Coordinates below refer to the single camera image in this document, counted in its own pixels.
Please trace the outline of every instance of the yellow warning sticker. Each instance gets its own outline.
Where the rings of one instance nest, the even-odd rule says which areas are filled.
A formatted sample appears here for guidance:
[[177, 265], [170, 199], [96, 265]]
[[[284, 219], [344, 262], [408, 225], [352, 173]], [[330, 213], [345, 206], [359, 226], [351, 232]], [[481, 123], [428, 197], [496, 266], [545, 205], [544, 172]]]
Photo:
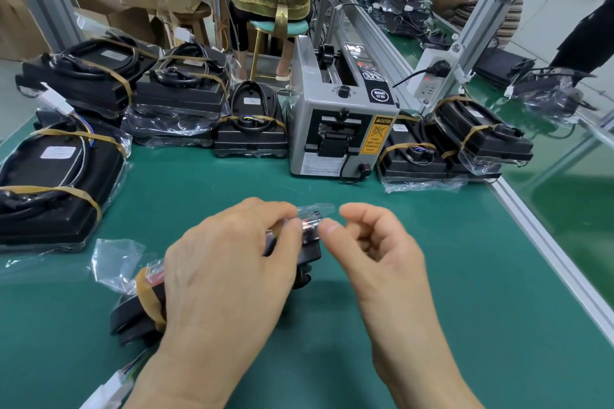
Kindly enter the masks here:
[[394, 122], [393, 117], [384, 117], [376, 115], [366, 136], [365, 143], [362, 145], [361, 154], [379, 154], [380, 147], [384, 144], [388, 129]]

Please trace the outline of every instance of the gray floor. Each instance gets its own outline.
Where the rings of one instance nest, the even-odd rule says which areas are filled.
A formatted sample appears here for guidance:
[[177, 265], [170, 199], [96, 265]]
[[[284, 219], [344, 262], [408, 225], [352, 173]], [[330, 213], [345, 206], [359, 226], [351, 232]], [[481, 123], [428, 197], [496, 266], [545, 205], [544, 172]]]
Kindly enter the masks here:
[[21, 95], [15, 87], [15, 75], [21, 71], [19, 62], [0, 60], [0, 141], [32, 117], [38, 103]]

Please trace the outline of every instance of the gold chair leg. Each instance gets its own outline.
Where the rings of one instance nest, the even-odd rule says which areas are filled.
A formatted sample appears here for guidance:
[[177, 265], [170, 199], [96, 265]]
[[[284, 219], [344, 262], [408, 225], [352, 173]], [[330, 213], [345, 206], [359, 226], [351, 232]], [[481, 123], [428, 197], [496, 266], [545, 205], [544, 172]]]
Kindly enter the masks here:
[[254, 57], [252, 58], [252, 71], [249, 74], [249, 79], [251, 81], [256, 77], [256, 66], [258, 64], [258, 52], [260, 51], [260, 41], [262, 40], [262, 32], [260, 30], [256, 30], [256, 46], [254, 48]]

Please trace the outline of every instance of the person's arm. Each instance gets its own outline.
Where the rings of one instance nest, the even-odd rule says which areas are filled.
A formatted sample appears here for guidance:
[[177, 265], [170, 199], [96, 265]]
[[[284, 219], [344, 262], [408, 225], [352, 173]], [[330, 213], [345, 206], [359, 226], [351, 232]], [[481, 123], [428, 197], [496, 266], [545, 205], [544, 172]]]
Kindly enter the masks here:
[[462, 379], [443, 335], [424, 254], [395, 215], [369, 204], [324, 219], [320, 239], [356, 292], [373, 365], [400, 409], [483, 409]]
[[468, 0], [433, 0], [430, 9], [443, 16], [447, 11], [467, 3]]
[[[303, 243], [296, 207], [245, 199], [188, 230], [164, 258], [160, 348], [125, 409], [221, 409], [275, 327]], [[265, 232], [284, 224], [271, 256]]]

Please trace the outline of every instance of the round logo on machine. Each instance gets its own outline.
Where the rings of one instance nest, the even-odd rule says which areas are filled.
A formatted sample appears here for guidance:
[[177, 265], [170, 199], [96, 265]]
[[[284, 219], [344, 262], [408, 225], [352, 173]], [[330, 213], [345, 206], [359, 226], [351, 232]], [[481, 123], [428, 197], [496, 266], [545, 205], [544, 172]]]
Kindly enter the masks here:
[[371, 91], [371, 97], [378, 102], [388, 102], [389, 99], [388, 93], [382, 89], [373, 89]]

